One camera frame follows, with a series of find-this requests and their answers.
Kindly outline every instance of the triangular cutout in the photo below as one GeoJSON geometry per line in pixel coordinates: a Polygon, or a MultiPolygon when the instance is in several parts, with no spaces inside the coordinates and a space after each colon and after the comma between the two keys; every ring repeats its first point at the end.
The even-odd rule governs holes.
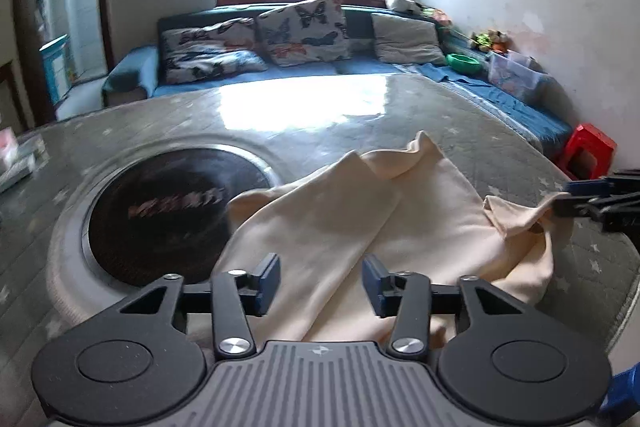
{"type": "Polygon", "coordinates": [[[478,299],[487,315],[520,315],[522,312],[484,288],[476,288],[478,299]]]}
{"type": "Polygon", "coordinates": [[[165,287],[156,288],[155,290],[150,291],[148,294],[143,295],[140,299],[133,301],[131,304],[121,309],[120,313],[155,315],[160,309],[160,305],[162,304],[162,299],[164,299],[165,293],[165,287]]]}

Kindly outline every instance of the beige pillow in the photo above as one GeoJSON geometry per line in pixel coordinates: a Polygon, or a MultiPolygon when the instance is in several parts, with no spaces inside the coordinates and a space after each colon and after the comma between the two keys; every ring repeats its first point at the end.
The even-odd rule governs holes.
{"type": "Polygon", "coordinates": [[[372,13],[376,55],[391,64],[446,63],[435,24],[397,15],[372,13]]]}

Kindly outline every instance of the plush toy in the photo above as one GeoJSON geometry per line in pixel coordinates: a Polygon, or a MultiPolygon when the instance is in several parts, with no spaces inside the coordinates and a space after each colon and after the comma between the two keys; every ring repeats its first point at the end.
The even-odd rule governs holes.
{"type": "Polygon", "coordinates": [[[469,39],[469,47],[472,50],[480,50],[484,53],[494,52],[505,54],[509,38],[506,33],[498,30],[489,30],[485,33],[472,33],[469,39]]]}
{"type": "Polygon", "coordinates": [[[412,13],[414,15],[420,15],[423,8],[415,0],[386,0],[385,4],[389,10],[394,12],[412,13]]]}

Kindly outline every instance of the black round cooktop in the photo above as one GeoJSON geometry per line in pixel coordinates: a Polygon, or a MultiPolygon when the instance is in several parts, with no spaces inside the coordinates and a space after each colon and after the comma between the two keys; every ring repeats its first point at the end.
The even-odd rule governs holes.
{"type": "Polygon", "coordinates": [[[271,187],[266,169],[228,150],[190,148],[141,160],[118,174],[90,211],[90,253],[134,286],[166,273],[205,280],[230,237],[226,204],[271,187]]]}

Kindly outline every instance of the beige garment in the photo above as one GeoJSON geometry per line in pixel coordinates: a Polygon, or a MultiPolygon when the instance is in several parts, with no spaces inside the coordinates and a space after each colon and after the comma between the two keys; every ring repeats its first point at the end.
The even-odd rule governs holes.
{"type": "MultiPolygon", "coordinates": [[[[552,233],[567,241],[572,227],[547,212],[552,199],[537,208],[493,196],[483,204],[420,132],[405,151],[351,152],[297,182],[234,198],[228,211],[239,228],[216,272],[279,254],[278,294],[266,317],[250,321],[258,343],[380,340],[393,319],[373,314],[360,279],[365,253],[436,284],[479,275],[533,303],[553,272],[552,233]]],[[[436,318],[432,334],[443,341],[447,325],[436,318]]]]}

